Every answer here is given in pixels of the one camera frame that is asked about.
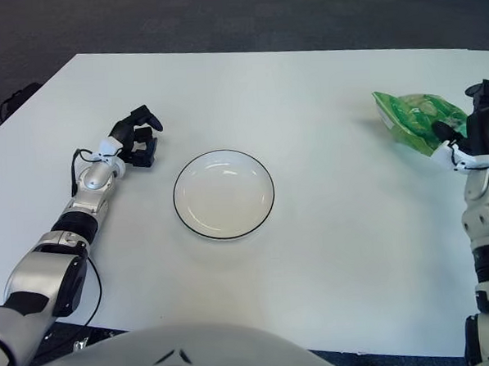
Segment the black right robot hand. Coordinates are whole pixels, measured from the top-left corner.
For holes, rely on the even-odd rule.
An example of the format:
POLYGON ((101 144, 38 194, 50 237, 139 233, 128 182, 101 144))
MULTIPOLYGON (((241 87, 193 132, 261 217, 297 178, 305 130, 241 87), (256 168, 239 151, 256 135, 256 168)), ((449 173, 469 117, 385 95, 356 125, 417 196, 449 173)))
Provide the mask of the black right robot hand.
POLYGON ((473 112, 465 124, 466 133, 441 121, 432 123, 440 144, 431 159, 445 169, 459 173, 489 169, 489 80, 464 91, 473 99, 473 112))

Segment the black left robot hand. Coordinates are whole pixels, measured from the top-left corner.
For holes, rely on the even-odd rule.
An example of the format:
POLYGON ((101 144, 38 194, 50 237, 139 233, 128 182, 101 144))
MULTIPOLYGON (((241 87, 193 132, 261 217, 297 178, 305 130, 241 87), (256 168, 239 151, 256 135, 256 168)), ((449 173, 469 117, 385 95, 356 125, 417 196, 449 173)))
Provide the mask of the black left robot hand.
POLYGON ((117 158, 134 167, 150 168, 155 160, 158 141, 153 132, 162 132, 163 129, 156 116, 142 105, 115 123, 101 142, 99 151, 93 155, 107 163, 117 158))

